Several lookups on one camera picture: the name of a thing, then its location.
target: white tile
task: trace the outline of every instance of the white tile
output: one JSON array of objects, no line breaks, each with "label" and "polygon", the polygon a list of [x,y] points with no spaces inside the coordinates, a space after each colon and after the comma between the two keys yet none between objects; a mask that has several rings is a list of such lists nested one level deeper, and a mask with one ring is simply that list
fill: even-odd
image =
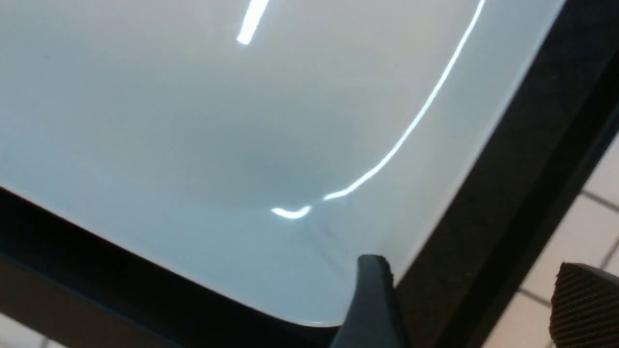
[{"label": "white tile", "polygon": [[613,255],[612,259],[610,259],[610,262],[608,263],[608,266],[606,266],[604,271],[607,271],[619,277],[619,252],[617,251],[615,252],[615,254]]},{"label": "white tile", "polygon": [[619,237],[619,214],[579,196],[548,245],[529,271],[522,287],[550,300],[563,261],[599,267]]},{"label": "white tile", "polygon": [[619,205],[619,137],[608,148],[585,187],[587,191]]},{"label": "white tile", "polygon": [[67,348],[67,347],[63,346],[62,344],[58,342],[50,341],[50,343],[47,345],[47,348]]},{"label": "white tile", "polygon": [[546,348],[550,308],[516,294],[483,348]]},{"label": "white tile", "polygon": [[42,341],[38,332],[0,314],[0,347],[39,348]]}]

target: black rubber pad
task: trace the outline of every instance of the black rubber pad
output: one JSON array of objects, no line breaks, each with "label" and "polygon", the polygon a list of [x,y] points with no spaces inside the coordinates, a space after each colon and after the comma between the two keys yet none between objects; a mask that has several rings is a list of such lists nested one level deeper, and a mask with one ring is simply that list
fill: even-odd
[{"label": "black rubber pad", "polygon": [[563,263],[552,297],[556,348],[619,347],[619,278],[585,264]]}]

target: black plastic piece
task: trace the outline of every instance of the black plastic piece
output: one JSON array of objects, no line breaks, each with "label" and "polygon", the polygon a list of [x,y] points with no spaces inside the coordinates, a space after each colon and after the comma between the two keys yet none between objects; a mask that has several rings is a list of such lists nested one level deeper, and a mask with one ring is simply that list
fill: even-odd
[{"label": "black plastic piece", "polygon": [[556,348],[619,347],[619,278],[563,263],[552,297],[550,336]]},{"label": "black plastic piece", "polygon": [[331,348],[410,347],[389,263],[382,256],[361,255],[357,266],[355,295]]}]

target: glossy white paint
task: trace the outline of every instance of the glossy white paint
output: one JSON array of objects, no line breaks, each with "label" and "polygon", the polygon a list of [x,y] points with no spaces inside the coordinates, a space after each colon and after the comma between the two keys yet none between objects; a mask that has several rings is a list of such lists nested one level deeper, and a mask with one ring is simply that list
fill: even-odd
[{"label": "glossy white paint", "polygon": [[0,185],[336,325],[358,255],[404,274],[561,4],[5,0]]}]

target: black frame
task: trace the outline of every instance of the black frame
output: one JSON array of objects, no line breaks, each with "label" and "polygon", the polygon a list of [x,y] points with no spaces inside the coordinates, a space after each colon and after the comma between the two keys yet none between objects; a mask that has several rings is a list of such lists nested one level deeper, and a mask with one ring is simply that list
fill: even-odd
[{"label": "black frame", "polygon": [[[481,345],[617,133],[617,3],[566,3],[398,285],[415,347]],[[70,348],[326,347],[337,330],[258,313],[1,189],[0,312]]]}]

